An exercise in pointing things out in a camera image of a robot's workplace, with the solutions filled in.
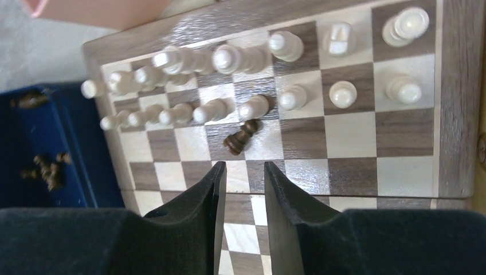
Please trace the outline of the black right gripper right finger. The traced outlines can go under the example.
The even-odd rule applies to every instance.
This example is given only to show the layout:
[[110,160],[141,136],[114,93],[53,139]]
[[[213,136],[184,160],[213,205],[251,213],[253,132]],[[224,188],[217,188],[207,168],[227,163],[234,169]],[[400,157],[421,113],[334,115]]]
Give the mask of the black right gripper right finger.
[[465,210],[337,211],[264,164],[273,274],[484,274],[485,216]]

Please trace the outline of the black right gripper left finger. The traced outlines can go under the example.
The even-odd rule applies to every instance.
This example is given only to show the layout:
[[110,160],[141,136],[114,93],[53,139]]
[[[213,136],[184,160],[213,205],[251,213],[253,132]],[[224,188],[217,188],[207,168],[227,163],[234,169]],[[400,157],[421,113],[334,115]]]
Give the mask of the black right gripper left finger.
[[1,210],[2,274],[217,274],[226,164],[140,216],[127,209]]

